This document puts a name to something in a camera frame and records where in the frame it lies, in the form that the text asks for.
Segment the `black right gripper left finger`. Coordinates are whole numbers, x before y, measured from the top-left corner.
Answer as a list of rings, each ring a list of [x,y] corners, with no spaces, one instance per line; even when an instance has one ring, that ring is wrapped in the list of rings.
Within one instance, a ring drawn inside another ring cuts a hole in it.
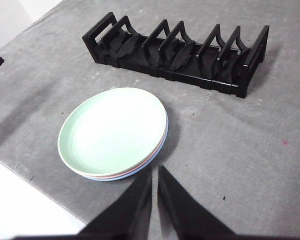
[[[152,173],[140,173],[79,236],[87,240],[146,240],[152,211]]]

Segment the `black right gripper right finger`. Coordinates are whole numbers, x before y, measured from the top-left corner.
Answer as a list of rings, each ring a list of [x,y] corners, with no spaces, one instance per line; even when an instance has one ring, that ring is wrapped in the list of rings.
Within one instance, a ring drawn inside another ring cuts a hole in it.
[[[240,236],[200,205],[164,167],[158,169],[157,204],[164,237],[178,240],[239,240]]]

